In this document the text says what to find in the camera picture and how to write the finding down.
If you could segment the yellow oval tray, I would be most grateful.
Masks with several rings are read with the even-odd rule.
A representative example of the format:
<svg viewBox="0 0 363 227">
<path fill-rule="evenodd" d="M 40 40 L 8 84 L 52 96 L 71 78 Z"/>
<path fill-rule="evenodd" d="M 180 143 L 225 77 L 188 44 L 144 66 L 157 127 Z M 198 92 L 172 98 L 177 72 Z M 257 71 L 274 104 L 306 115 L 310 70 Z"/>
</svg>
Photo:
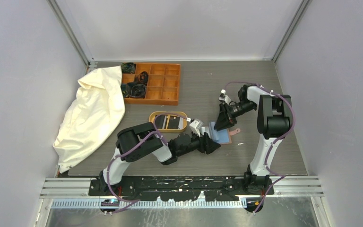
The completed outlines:
<svg viewBox="0 0 363 227">
<path fill-rule="evenodd" d="M 169 122 L 169 116 L 179 116 L 181 118 L 184 119 L 184 126 L 183 129 L 181 130 L 169 130 L 168 127 L 168 122 L 167 122 L 167 126 L 166 129 L 158 129 L 161 133 L 182 133 L 186 130 L 188 122 L 187 122 L 187 115 L 184 112 L 164 112 L 164 111 L 155 111 L 152 112 L 149 116 L 149 121 L 152 122 L 155 126 L 155 119 L 156 116 L 159 115 L 167 115 L 168 116 L 168 122 Z"/>
</svg>

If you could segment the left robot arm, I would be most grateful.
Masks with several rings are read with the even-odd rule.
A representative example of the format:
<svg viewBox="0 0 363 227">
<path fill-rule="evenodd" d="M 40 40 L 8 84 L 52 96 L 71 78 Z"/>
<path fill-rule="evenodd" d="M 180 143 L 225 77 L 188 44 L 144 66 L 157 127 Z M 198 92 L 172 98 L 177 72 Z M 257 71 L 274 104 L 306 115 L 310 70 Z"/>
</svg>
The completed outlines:
<svg viewBox="0 0 363 227">
<path fill-rule="evenodd" d="M 209 155 L 220 147 L 221 145 L 212 140 L 206 132 L 191 135 L 181 133 L 165 143 L 162 134 L 155 130 L 151 122 L 129 127 L 118 133 L 114 155 L 108 166 L 99 174 L 99 185 L 107 195 L 114 195 L 129 165 L 150 154 L 166 166 L 195 150 Z"/>
</svg>

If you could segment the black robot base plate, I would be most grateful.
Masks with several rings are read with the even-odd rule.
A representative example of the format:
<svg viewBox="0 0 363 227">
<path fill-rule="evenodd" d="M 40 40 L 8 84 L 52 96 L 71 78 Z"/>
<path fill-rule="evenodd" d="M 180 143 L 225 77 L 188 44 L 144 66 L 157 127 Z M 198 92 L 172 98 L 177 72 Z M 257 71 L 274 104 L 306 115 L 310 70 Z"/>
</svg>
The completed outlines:
<svg viewBox="0 0 363 227">
<path fill-rule="evenodd" d="M 116 194 L 126 200 L 196 201 L 200 194 L 205 201 L 237 201 L 239 196 L 262 197 L 274 194 L 273 188 L 248 183 L 245 176 L 123 176 L 120 183 L 104 192 L 98 177 L 90 182 L 89 196 Z"/>
</svg>

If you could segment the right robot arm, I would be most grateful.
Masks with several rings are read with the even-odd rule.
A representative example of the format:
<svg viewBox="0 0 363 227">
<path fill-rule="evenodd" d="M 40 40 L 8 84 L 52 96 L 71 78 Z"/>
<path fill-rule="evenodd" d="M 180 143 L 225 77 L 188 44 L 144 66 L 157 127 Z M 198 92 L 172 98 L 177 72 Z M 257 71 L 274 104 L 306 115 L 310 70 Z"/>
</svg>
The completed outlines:
<svg viewBox="0 0 363 227">
<path fill-rule="evenodd" d="M 256 194 L 268 188 L 270 164 L 283 139 L 295 126 L 291 97 L 267 90 L 259 84 L 245 84 L 238 92 L 239 102 L 233 102 L 222 89 L 219 95 L 219 115 L 214 130 L 229 129 L 237 124 L 237 117 L 256 110 L 259 143 L 253 160 L 243 176 L 244 190 Z"/>
</svg>

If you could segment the tan leather card holder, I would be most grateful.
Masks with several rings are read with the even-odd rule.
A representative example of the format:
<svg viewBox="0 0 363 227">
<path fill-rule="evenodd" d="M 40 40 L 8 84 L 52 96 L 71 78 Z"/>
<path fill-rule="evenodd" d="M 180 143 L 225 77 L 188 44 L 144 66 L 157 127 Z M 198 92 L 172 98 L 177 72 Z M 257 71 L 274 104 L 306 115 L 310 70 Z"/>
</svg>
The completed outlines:
<svg viewBox="0 0 363 227">
<path fill-rule="evenodd" d="M 221 145 L 231 144 L 232 136 L 241 132 L 240 128 L 237 128 L 233 131 L 230 131 L 229 129 L 223 129 L 223 130 L 217 131 L 214 129 L 214 126 L 215 126 L 215 122 L 209 122 L 209 137 L 213 141 L 215 141 Z"/>
</svg>

